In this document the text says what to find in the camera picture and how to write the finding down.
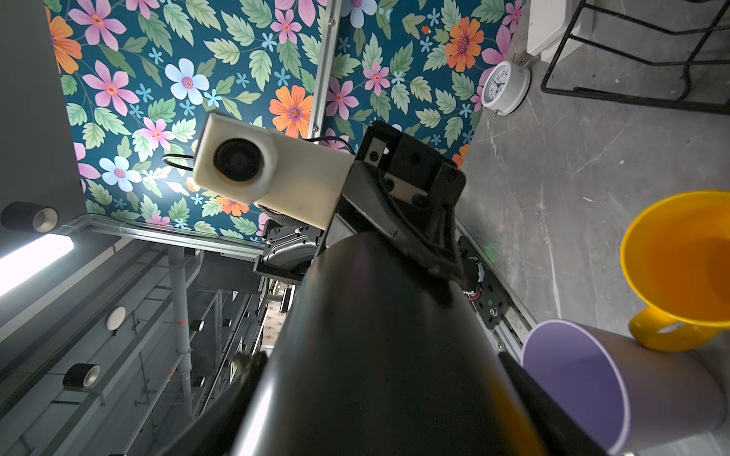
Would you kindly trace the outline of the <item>black mug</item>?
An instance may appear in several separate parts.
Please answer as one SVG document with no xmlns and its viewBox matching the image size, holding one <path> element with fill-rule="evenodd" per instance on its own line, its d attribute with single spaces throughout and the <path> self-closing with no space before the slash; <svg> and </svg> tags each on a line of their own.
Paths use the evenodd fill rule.
<svg viewBox="0 0 730 456">
<path fill-rule="evenodd" d="M 365 233 L 310 268 L 232 451 L 548 450 L 460 287 Z"/>
</svg>

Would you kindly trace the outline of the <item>yellow plastic mug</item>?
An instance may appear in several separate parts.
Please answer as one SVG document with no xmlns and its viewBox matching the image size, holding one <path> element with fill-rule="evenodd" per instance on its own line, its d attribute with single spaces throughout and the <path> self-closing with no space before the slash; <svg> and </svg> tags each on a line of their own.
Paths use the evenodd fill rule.
<svg viewBox="0 0 730 456">
<path fill-rule="evenodd" d="M 629 322 L 644 347 L 697 349 L 729 328 L 729 194 L 663 199 L 627 229 L 621 266 L 646 309 Z"/>
</svg>

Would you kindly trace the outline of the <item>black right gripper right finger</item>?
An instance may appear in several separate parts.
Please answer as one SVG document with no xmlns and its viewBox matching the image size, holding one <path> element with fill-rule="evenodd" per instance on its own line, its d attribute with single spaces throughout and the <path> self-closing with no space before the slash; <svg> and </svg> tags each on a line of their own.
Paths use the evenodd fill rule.
<svg viewBox="0 0 730 456">
<path fill-rule="evenodd" d="M 549 455 L 606 455 L 509 354 L 498 353 Z"/>
</svg>

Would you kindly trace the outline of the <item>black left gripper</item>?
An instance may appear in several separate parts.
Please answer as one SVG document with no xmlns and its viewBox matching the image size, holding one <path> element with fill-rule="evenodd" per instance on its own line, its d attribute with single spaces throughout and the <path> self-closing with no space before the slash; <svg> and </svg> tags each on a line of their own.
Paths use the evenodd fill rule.
<svg viewBox="0 0 730 456">
<path fill-rule="evenodd" d="M 460 285 L 455 206 L 466 185 L 454 161 L 413 136 L 376 121 L 367 128 L 321 249 L 375 232 L 428 273 Z"/>
</svg>

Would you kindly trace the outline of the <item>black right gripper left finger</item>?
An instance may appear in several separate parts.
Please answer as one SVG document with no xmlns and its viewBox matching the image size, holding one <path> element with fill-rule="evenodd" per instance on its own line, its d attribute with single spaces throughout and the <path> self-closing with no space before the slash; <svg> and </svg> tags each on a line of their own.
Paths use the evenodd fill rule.
<svg viewBox="0 0 730 456">
<path fill-rule="evenodd" d="M 243 369 L 209 407 L 158 455 L 228 455 L 258 387 L 268 356 L 238 353 L 234 361 Z"/>
</svg>

